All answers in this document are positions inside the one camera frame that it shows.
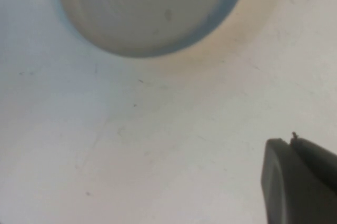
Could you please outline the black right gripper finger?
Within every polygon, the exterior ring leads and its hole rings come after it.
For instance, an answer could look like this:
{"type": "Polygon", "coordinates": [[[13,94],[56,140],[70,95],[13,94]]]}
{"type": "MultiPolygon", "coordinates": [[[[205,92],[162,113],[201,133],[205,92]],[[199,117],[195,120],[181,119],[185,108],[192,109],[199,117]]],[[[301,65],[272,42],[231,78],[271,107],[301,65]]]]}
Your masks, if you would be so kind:
{"type": "Polygon", "coordinates": [[[267,140],[261,186],[268,223],[336,223],[336,154],[296,133],[267,140]]]}

